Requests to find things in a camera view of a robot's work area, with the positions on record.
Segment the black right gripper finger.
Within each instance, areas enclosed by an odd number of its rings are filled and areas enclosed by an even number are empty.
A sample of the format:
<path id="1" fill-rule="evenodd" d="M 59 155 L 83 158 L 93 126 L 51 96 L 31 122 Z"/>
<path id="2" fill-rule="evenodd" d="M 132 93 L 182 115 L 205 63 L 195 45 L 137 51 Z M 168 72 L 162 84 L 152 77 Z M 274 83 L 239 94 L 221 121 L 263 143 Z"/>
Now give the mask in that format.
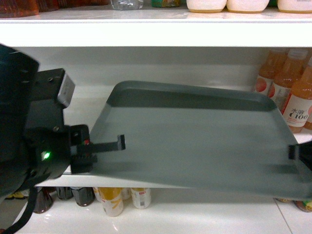
<path id="1" fill-rule="evenodd" d="M 288 159 L 297 160 L 300 157 L 300 144 L 288 146 Z"/>

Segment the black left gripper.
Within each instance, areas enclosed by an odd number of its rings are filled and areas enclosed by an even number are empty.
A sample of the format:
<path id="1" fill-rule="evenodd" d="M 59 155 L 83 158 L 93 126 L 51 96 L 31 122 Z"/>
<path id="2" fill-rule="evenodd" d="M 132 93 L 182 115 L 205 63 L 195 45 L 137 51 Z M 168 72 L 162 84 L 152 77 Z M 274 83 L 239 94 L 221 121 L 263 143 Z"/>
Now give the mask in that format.
<path id="1" fill-rule="evenodd" d="M 89 147 L 87 125 L 65 125 L 65 108 L 57 101 L 65 73 L 63 68 L 37 73 L 24 130 L 29 179 L 58 178 L 68 167 L 73 174 L 88 173 L 98 160 L 95 153 L 126 149 L 125 135 Z"/>

